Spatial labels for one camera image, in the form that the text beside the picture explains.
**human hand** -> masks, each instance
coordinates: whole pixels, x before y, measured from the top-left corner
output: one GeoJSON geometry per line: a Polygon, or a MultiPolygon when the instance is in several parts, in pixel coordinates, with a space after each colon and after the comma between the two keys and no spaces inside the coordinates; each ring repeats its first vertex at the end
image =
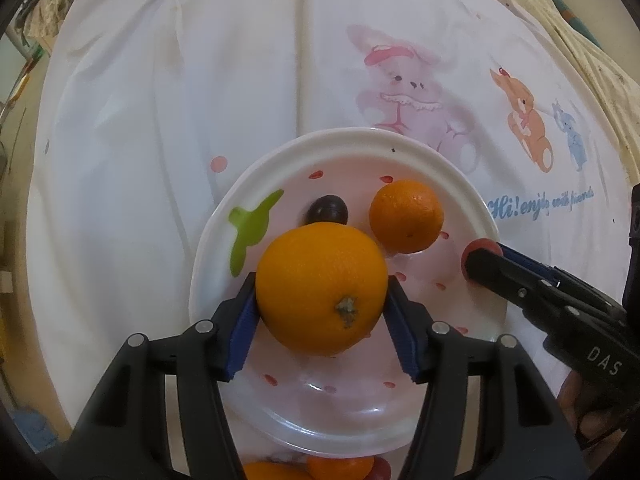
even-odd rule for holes
{"type": "MultiPolygon", "coordinates": [[[[588,440],[592,440],[612,428],[620,417],[620,412],[615,408],[584,414],[585,408],[580,406],[578,397],[583,396],[590,388],[593,389],[578,372],[571,371],[558,394],[558,404],[572,430],[575,433],[580,420],[580,432],[588,440]]],[[[621,430],[616,430],[595,446],[585,450],[583,453],[587,466],[592,471],[597,469],[616,448],[623,435],[621,430]]]]}

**small orange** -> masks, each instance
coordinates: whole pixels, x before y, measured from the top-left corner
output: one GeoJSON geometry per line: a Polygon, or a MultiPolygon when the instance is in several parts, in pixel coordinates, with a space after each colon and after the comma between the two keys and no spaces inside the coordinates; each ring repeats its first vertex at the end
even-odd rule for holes
{"type": "Polygon", "coordinates": [[[244,466],[247,480],[312,480],[306,472],[297,467],[275,462],[253,462],[244,466]]]}
{"type": "Polygon", "coordinates": [[[317,222],[267,247],[255,292],[262,320],[280,343],[330,356],[371,332],[387,281],[385,259],[371,238],[347,225],[317,222]]]}
{"type": "Polygon", "coordinates": [[[444,211],[433,189],[415,180],[396,180],[382,187],[369,208],[369,225],[392,253],[417,253],[442,229],[444,211]]]}
{"type": "Polygon", "coordinates": [[[364,480],[373,469],[373,457],[306,457],[306,470],[314,480],[364,480]]]}

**cartoon bunny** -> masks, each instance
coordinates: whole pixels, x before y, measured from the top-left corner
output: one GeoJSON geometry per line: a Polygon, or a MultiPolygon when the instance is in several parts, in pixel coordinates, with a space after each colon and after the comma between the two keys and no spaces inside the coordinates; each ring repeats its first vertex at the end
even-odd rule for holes
{"type": "Polygon", "coordinates": [[[549,139],[545,137],[545,123],[533,108],[533,95],[522,81],[511,77],[500,67],[499,74],[493,70],[491,77],[507,94],[513,112],[507,117],[507,124],[513,135],[520,141],[529,158],[540,170],[548,173],[554,164],[554,152],[549,139]]]}
{"type": "Polygon", "coordinates": [[[587,162],[587,153],[584,149],[582,136],[575,131],[575,119],[564,112],[556,99],[551,105],[554,110],[554,119],[558,128],[566,133],[566,143],[569,146],[569,153],[574,160],[576,171],[581,171],[582,166],[587,162]]]}
{"type": "Polygon", "coordinates": [[[374,126],[420,140],[464,173],[473,171],[479,151],[469,135],[473,119],[462,107],[442,103],[442,87],[431,75],[438,57],[362,25],[350,25],[347,35],[364,54],[364,64],[375,84],[375,89],[357,96],[360,111],[377,109],[383,119],[374,126]]]}

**dark red grape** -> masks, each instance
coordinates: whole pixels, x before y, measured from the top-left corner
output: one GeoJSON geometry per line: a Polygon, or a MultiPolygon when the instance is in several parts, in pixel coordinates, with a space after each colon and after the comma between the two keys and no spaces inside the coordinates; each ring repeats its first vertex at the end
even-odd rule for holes
{"type": "Polygon", "coordinates": [[[312,203],[306,212],[305,225],[316,222],[335,222],[346,225],[349,219],[347,205],[339,196],[325,195],[312,203]]]}

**plate rim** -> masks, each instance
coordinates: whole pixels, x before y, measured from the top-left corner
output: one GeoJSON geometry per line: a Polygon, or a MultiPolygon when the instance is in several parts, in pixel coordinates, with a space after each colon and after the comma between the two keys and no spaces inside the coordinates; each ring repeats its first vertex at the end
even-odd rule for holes
{"type": "MultiPolygon", "coordinates": [[[[335,136],[335,137],[342,138],[342,136],[348,136],[349,134],[351,135],[355,134],[360,136],[365,136],[365,135],[378,136],[380,139],[386,139],[393,142],[403,143],[408,148],[411,148],[416,152],[423,152],[425,153],[425,156],[436,157],[437,159],[439,159],[441,163],[447,166],[451,174],[455,176],[455,180],[456,180],[455,183],[460,184],[465,188],[464,192],[469,196],[469,199],[470,200],[473,199],[478,205],[482,204],[482,208],[477,208],[477,209],[478,211],[480,210],[482,211],[481,215],[484,217],[483,223],[484,223],[484,227],[486,228],[486,231],[488,232],[488,237],[492,238],[495,241],[499,241],[498,228],[495,223],[495,220],[494,218],[492,218],[489,210],[486,208],[486,204],[482,199],[478,190],[473,186],[473,184],[468,180],[468,178],[456,166],[454,166],[443,155],[441,155],[439,152],[434,150],[432,147],[426,144],[423,144],[421,142],[418,142],[417,140],[411,139],[409,137],[405,137],[405,136],[396,134],[394,132],[390,132],[388,130],[382,130],[380,128],[352,126],[347,128],[330,128],[325,130],[318,130],[315,132],[311,132],[309,134],[304,134],[295,139],[292,139],[289,142],[286,142],[285,144],[277,147],[275,150],[272,150],[271,152],[263,155],[258,160],[256,160],[253,164],[251,164],[246,170],[242,172],[240,177],[238,177],[238,179],[234,182],[231,188],[226,192],[223,199],[218,203],[213,213],[209,216],[209,219],[207,219],[207,222],[204,226],[202,234],[200,235],[200,238],[198,240],[198,246],[196,248],[196,255],[193,263],[193,269],[191,272],[191,282],[190,282],[189,302],[188,302],[188,316],[190,317],[190,321],[192,321],[191,316],[192,316],[192,312],[195,311],[194,306],[196,305],[197,291],[196,291],[196,287],[194,286],[197,284],[196,275],[201,273],[200,269],[202,268],[202,263],[203,263],[205,254],[207,252],[204,247],[209,245],[208,241],[211,238],[211,234],[212,234],[214,225],[216,224],[217,217],[222,213],[222,211],[228,208],[231,202],[235,200],[235,195],[238,192],[238,189],[244,186],[244,183],[247,180],[251,179],[252,175],[255,173],[255,171],[258,168],[267,164],[270,160],[280,157],[280,155],[283,152],[288,152],[289,150],[293,150],[295,149],[295,147],[299,146],[300,144],[313,142],[319,137],[331,138],[335,136]]],[[[504,311],[506,313],[507,302],[505,301],[504,303],[505,303],[504,311]]],[[[213,306],[214,309],[212,311],[212,314],[215,312],[218,306],[219,305],[213,306]]],[[[225,404],[236,414],[236,416],[238,416],[238,418],[244,424],[247,424],[250,427],[254,428],[255,430],[261,432],[262,434],[267,436],[270,440],[277,442],[283,446],[286,446],[289,449],[303,451],[307,454],[325,456],[328,458],[344,458],[347,456],[352,456],[352,453],[337,454],[337,453],[330,453],[330,452],[329,453],[318,452],[316,450],[308,449],[304,446],[293,444],[292,442],[288,442],[287,440],[284,440],[280,436],[276,436],[276,434],[267,432],[263,428],[260,428],[256,424],[250,422],[248,418],[244,416],[244,414],[242,413],[242,409],[239,409],[238,406],[236,406],[236,403],[233,402],[234,397],[229,396],[228,388],[226,386],[228,385],[224,384],[223,387],[220,388],[223,401],[225,402],[225,404]]],[[[412,435],[409,436],[409,440],[407,442],[400,443],[399,446],[394,445],[388,449],[382,445],[382,442],[380,442],[380,444],[376,445],[377,447],[375,449],[375,454],[380,454],[383,452],[387,452],[387,451],[398,449],[399,447],[405,446],[411,441],[411,438],[412,438],[412,435]]]]}

